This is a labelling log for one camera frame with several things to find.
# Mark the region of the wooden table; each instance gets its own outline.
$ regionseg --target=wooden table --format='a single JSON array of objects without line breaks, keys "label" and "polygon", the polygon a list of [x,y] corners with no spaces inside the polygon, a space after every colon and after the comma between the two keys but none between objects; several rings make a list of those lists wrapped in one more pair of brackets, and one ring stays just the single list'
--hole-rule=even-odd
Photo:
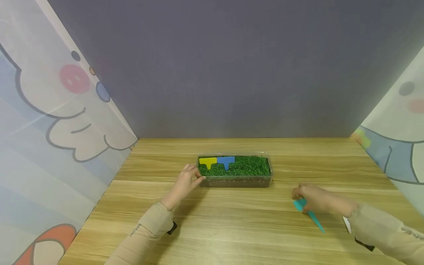
[{"label": "wooden table", "polygon": [[141,139],[59,264],[103,264],[140,216],[198,153],[266,151],[271,187],[198,188],[175,213],[147,264],[399,264],[354,242],[342,217],[317,213],[323,234],[291,192],[310,182],[378,207],[424,231],[424,220],[349,138]]}]

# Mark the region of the clear plastic container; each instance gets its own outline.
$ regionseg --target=clear plastic container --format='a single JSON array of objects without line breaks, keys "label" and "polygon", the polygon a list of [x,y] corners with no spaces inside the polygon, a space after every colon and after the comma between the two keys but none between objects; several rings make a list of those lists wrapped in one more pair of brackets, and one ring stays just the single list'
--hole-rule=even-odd
[{"label": "clear plastic container", "polygon": [[210,156],[259,156],[268,160],[270,168],[269,176],[206,176],[200,187],[232,187],[232,188],[267,188],[271,184],[274,172],[271,166],[271,159],[266,152],[251,153],[201,153],[197,156],[197,166],[199,166],[199,157]]}]

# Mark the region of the hand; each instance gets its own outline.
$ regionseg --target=hand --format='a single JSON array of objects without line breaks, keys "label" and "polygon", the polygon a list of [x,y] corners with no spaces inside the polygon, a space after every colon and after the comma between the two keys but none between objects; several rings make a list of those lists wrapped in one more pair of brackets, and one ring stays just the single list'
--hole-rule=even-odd
[{"label": "hand", "polygon": [[[192,181],[192,176],[197,177],[196,180]],[[185,165],[183,171],[178,175],[177,180],[172,186],[171,190],[161,200],[161,203],[172,211],[177,204],[187,197],[189,193],[196,188],[206,177],[199,173],[199,169],[195,165]]]},{"label": "hand", "polygon": [[292,199],[300,198],[305,198],[307,201],[303,213],[308,211],[337,212],[348,218],[359,206],[348,198],[311,184],[299,184],[298,188],[293,189]]}]

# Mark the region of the green grass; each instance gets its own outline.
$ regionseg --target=green grass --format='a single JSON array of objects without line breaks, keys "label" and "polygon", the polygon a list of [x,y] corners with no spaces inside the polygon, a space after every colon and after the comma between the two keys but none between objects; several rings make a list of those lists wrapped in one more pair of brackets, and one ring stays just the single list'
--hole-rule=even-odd
[{"label": "green grass", "polygon": [[[222,157],[200,156],[199,158]],[[202,176],[271,176],[268,159],[260,156],[235,156],[235,163],[230,163],[228,171],[223,164],[212,164],[211,170],[206,165],[199,165]]]}]

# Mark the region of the beige sleeve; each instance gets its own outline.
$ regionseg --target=beige sleeve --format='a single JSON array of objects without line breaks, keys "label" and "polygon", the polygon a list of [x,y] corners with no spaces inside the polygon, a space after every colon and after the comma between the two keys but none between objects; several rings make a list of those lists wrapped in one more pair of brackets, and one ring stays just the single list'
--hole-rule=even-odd
[{"label": "beige sleeve", "polygon": [[137,226],[115,249],[105,265],[139,265],[159,241],[173,227],[173,214],[161,203],[156,203],[140,218]]},{"label": "beige sleeve", "polygon": [[357,240],[373,245],[408,265],[424,264],[424,234],[405,226],[390,214],[360,205],[349,218]]}]

